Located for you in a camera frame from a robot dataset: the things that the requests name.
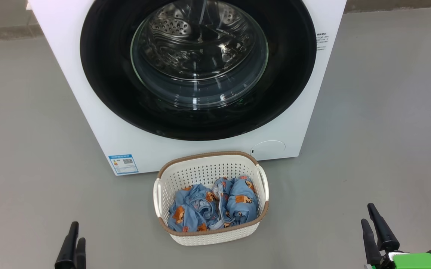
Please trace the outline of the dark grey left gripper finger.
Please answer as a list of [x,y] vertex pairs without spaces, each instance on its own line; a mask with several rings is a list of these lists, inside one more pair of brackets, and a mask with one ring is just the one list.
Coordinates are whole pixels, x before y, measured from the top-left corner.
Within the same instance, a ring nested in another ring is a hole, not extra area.
[[55,269],[75,269],[74,262],[79,223],[74,221],[65,236],[62,247],[55,261]]
[[86,269],[86,239],[79,238],[75,250],[75,269]]

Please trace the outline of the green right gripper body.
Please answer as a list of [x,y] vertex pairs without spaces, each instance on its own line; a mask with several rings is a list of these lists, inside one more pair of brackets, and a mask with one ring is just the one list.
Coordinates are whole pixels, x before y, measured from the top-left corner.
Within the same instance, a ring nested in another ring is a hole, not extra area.
[[381,255],[376,251],[365,251],[366,269],[431,269],[431,251],[408,253],[388,252]]

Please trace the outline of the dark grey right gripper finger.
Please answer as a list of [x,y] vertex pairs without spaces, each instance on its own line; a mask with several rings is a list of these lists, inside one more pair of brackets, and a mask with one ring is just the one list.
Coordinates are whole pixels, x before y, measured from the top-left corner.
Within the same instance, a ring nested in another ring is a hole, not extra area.
[[377,236],[377,247],[379,251],[398,251],[400,242],[393,234],[385,219],[380,215],[373,203],[367,205],[369,216],[375,226]]
[[366,219],[361,220],[364,252],[366,255],[366,265],[369,267],[380,267],[382,256],[375,242],[374,233]]

